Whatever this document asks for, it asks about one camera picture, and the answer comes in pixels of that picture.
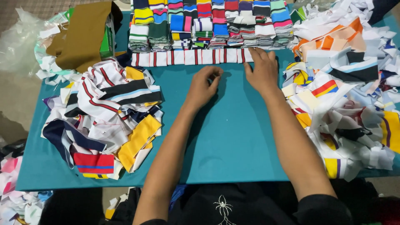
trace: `floor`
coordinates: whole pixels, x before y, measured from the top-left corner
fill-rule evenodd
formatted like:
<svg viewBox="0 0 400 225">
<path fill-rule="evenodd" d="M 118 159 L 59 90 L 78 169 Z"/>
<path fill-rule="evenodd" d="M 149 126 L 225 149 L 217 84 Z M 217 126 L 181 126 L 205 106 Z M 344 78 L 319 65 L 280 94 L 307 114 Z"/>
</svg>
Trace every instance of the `floor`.
<svg viewBox="0 0 400 225">
<path fill-rule="evenodd" d="M 14 8 L 22 7 L 40 19 L 48 19 L 75 5 L 101 1 L 103 0 L 0 0 L 0 32 L 16 23 L 18 14 Z M 392 13 L 400 22 L 400 4 Z M 4 96 L 0 101 L 0 135 L 6 142 L 12 143 L 28 136 L 40 84 L 41 81 L 36 76 L 27 77 L 0 71 L 0 96 Z M 368 181 L 374 184 L 379 193 L 400 197 L 400 177 L 371 178 Z M 110 199 L 127 192 L 127 187 L 103 188 L 103 208 L 110 205 Z"/>
</svg>

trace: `forearm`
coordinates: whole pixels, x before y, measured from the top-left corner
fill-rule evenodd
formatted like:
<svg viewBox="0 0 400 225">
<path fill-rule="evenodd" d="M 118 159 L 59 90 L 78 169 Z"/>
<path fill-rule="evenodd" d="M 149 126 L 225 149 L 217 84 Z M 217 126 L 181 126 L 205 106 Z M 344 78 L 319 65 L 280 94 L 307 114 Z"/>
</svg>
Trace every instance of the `forearm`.
<svg viewBox="0 0 400 225">
<path fill-rule="evenodd" d="M 197 110 L 184 104 L 165 136 L 147 174 L 136 211 L 136 215 L 154 215 L 135 216 L 134 225 L 145 221 L 141 218 L 168 218 L 168 205 L 180 178 L 186 142 L 196 113 Z"/>
<path fill-rule="evenodd" d="M 321 157 L 282 92 L 276 88 L 262 96 L 270 116 L 279 161 L 298 199 L 316 193 L 335 196 Z"/>
</svg>

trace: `teal table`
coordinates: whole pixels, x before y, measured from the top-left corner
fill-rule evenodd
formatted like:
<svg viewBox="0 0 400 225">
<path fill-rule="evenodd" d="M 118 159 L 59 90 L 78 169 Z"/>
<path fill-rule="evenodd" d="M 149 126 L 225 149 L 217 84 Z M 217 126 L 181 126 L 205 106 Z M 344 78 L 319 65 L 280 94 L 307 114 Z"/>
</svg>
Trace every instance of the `teal table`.
<svg viewBox="0 0 400 225">
<path fill-rule="evenodd" d="M 117 51 L 126 49 L 129 12 L 124 12 L 123 27 L 117 34 Z M 399 32 L 393 16 L 377 26 L 390 26 Z M 395 43 L 400 43 L 399 35 Z M 293 53 L 278 50 L 279 84 L 282 72 L 293 62 Z M 242 64 L 220 64 L 225 73 L 217 96 L 197 115 L 190 133 L 180 182 L 187 184 L 251 181 L 287 181 L 276 154 L 270 120 L 260 95 L 246 81 Z M 60 94 L 60 88 L 42 83 L 24 159 L 16 189 L 19 191 L 54 190 L 85 187 L 142 186 L 147 171 L 165 134 L 169 131 L 182 105 L 194 73 L 203 66 L 175 65 L 150 68 L 156 85 L 160 85 L 165 101 L 162 103 L 163 135 L 153 141 L 153 149 L 134 173 L 125 173 L 120 180 L 83 177 L 75 167 L 70 170 L 50 142 L 40 137 L 41 128 L 49 116 L 42 99 Z M 400 175 L 400 156 L 396 154 L 393 171 L 363 170 L 360 177 Z"/>
</svg>

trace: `left hand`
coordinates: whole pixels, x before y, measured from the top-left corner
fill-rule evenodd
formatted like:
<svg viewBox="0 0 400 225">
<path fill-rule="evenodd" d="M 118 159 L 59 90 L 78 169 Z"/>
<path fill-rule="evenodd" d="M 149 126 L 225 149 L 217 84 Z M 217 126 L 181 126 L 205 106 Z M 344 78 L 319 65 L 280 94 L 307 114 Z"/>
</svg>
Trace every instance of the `left hand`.
<svg viewBox="0 0 400 225">
<path fill-rule="evenodd" d="M 205 66 L 193 75 L 185 105 L 200 110 L 217 92 L 223 70 L 217 66 Z"/>
</svg>

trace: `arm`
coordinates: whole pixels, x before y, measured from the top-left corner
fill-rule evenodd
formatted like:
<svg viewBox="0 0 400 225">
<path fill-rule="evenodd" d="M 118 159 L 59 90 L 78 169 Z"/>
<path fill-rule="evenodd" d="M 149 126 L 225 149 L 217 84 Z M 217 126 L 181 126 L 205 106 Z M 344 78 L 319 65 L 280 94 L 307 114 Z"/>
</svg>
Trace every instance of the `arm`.
<svg viewBox="0 0 400 225">
<path fill-rule="evenodd" d="M 193 76 L 186 100 L 149 169 L 133 225 L 168 219 L 168 206 L 179 181 L 190 127 L 198 110 L 216 93 L 222 73 L 219 67 L 206 66 Z M 207 79 L 213 79 L 214 75 L 216 78 L 209 84 Z"/>
<path fill-rule="evenodd" d="M 279 161 L 294 187 L 297 199 L 313 194 L 336 197 L 321 157 L 276 85 L 278 63 L 275 53 L 267 54 L 260 48 L 249 50 L 254 71 L 245 63 L 246 78 L 261 94 L 267 106 Z"/>
</svg>

